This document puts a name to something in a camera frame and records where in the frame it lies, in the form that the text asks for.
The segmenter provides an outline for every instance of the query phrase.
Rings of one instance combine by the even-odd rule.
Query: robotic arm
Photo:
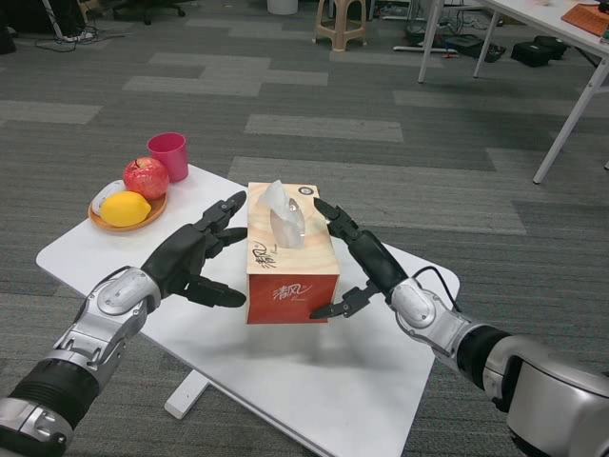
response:
[[[203,218],[179,228],[141,268],[121,268],[99,283],[53,350],[9,395],[0,399],[0,457],[59,457],[73,431],[108,383],[128,341],[161,300],[173,293],[209,307],[236,308],[245,296],[199,276],[205,259],[246,237],[226,229],[243,206],[244,192],[220,201]],[[350,317],[382,293],[398,326],[429,345],[438,359],[461,373],[501,411],[516,445],[529,456],[608,457],[609,380],[560,358],[522,336],[477,322],[459,310],[440,272],[427,267],[412,277],[381,242],[339,207],[316,199],[333,236],[343,239],[369,278],[339,304],[311,318]],[[417,277],[438,274],[448,307]]]
[[[502,412],[516,446],[531,457],[609,456],[609,378],[559,357],[524,336],[512,336],[461,313],[440,272],[423,268],[408,277],[368,230],[340,207],[316,199],[330,233],[343,239],[370,278],[339,304],[311,314],[312,319],[350,317],[376,293],[396,315],[409,337],[431,347],[436,357],[478,388]],[[453,302],[452,309],[417,276],[433,270]]]
[[[74,323],[8,398],[0,399],[0,457],[59,457],[117,369],[129,340],[161,300],[177,293],[208,307],[237,308],[246,297],[199,276],[205,260],[246,238],[226,229],[244,191],[179,228],[141,268],[111,273],[88,295]]]

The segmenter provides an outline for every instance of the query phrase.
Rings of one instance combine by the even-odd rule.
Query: wooden plate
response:
[[[135,224],[134,226],[129,227],[115,227],[110,224],[104,222],[100,216],[93,212],[92,204],[88,206],[88,218],[95,224],[97,227],[107,231],[132,231],[141,229],[142,227],[147,226],[148,224],[156,221],[158,217],[163,214],[165,211],[165,207],[167,206],[167,194],[163,195],[161,198],[157,200],[148,200],[151,206],[151,210],[148,213],[146,219],[144,219],[139,224]]]

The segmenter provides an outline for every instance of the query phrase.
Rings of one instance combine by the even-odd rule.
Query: stool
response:
[[[332,40],[332,50],[343,51],[346,47],[346,42],[353,38],[362,38],[365,46],[365,17],[366,7],[365,0],[329,0],[334,1],[336,12],[334,20],[323,21],[325,0],[320,0],[320,6],[317,8],[317,17],[315,18],[315,31],[313,32],[313,43],[317,43],[318,36],[325,36]],[[349,10],[349,5],[353,2],[360,2],[362,5],[362,21],[349,21],[346,13]]]

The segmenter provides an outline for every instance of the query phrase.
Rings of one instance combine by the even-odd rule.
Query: pink cup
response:
[[[150,157],[167,169],[169,181],[177,183],[188,176],[187,139],[180,133],[162,133],[148,141]]]

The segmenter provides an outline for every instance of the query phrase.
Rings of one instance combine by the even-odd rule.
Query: white desk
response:
[[[44,248],[37,263],[87,294],[111,271],[142,265],[174,230],[198,220],[208,206],[242,189],[190,167],[188,178],[171,186],[167,210],[154,224],[134,232],[106,233],[86,220]],[[242,209],[231,225],[245,224],[246,210]],[[430,265],[388,248],[407,272]],[[335,249],[342,295],[362,286],[365,277],[343,242],[336,242]],[[459,280],[450,271],[441,271],[456,295]],[[207,263],[204,274],[245,292],[245,243]],[[422,282],[449,303],[433,274],[422,276]],[[206,308],[172,296],[150,315],[142,332],[203,374],[188,376],[177,394],[180,398],[174,399],[178,407],[189,404],[192,398],[184,395],[194,390],[196,397],[208,378],[323,456],[400,456],[434,360],[429,348],[401,333],[380,296],[350,319],[284,326],[247,326],[246,308]]]
[[[433,38],[436,34],[436,27],[438,26],[438,20],[443,8],[443,0],[430,1],[433,3],[430,13],[430,20],[427,23],[427,30],[425,32],[423,59],[421,71],[419,73],[420,83],[422,83],[425,79],[427,61],[429,59],[429,54],[431,53]],[[493,37],[493,31],[497,26],[497,21],[500,14],[507,14],[508,16],[513,17],[524,24],[541,30],[548,35],[560,38],[565,43],[588,51],[602,59],[599,67],[592,75],[590,82],[583,90],[579,101],[573,108],[573,111],[571,111],[571,114],[562,127],[562,130],[554,141],[552,148],[545,156],[540,169],[533,178],[533,182],[535,184],[539,184],[541,181],[543,181],[547,171],[550,169],[552,163],[559,155],[562,146],[592,100],[592,97],[597,93],[609,91],[608,88],[601,87],[603,81],[607,77],[607,74],[609,74],[609,45],[603,45],[596,35],[572,26],[561,19],[562,16],[572,9],[577,3],[587,2],[579,2],[575,0],[551,0],[550,5],[548,6],[534,5],[531,0],[479,0],[479,3],[482,3],[488,8],[494,10],[494,14],[486,33],[486,39],[482,47],[478,65],[474,71],[475,78],[477,78],[480,74],[482,62],[484,62],[484,57],[488,51],[488,47]]]

